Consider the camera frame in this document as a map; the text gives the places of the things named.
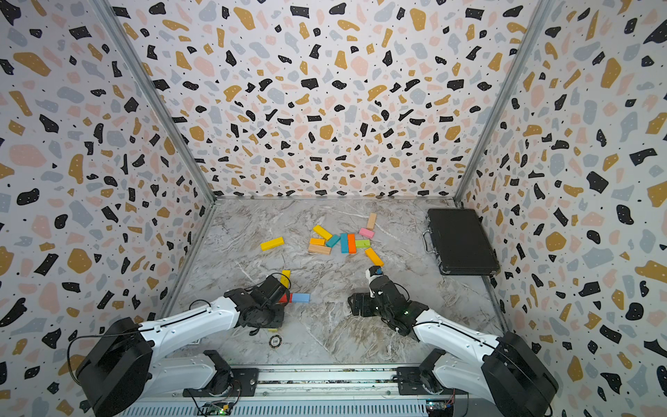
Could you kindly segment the light blue block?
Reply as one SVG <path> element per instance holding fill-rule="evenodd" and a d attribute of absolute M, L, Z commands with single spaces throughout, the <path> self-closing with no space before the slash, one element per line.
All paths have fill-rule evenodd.
<path fill-rule="evenodd" d="M 292 303 L 309 303 L 310 302 L 310 295 L 309 294 L 302 294 L 302 293 L 293 293 L 291 295 L 290 302 L 292 302 Z"/>

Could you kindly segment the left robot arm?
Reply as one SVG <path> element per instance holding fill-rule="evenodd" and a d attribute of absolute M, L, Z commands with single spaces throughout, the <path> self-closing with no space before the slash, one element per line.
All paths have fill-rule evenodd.
<path fill-rule="evenodd" d="M 291 297 L 291 281 L 274 273 L 262 283 L 235 288 L 209 302 L 154 321 L 114 322 L 78 366 L 66 361 L 69 376 L 83 389 L 96 416 L 116 416 L 145 396 L 180 391 L 197 397 L 242 397 L 242 380 L 213 349 L 190 358 L 172 353 L 192 342 L 235 328 L 280 328 Z"/>

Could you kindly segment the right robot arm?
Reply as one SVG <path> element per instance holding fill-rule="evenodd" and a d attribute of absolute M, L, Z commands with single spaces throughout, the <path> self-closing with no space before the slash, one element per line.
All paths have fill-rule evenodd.
<path fill-rule="evenodd" d="M 366 272 L 368 292 L 347 299 L 353 316 L 378 317 L 394 333 L 432 347 L 417 367 L 397 373 L 410 394 L 463 391 L 493 403 L 504 416 L 551 416 L 555 377 L 518 335 L 472 330 L 446 319 L 383 274 Z"/>

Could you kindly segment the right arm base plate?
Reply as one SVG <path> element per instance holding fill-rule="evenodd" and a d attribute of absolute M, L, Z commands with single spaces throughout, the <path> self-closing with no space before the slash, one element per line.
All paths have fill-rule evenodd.
<path fill-rule="evenodd" d="M 467 394 L 462 389 L 446 387 L 436 377 L 434 370 L 420 367 L 396 368 L 392 382 L 398 385 L 400 395 L 450 396 L 452 394 Z"/>

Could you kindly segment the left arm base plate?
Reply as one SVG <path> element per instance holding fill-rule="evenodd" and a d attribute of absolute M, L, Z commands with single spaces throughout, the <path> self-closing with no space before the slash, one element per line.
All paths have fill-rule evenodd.
<path fill-rule="evenodd" d="M 184 389 L 183 397 L 213 399 L 252 397 L 259 379 L 259 368 L 231 368 L 218 370 L 200 389 Z"/>

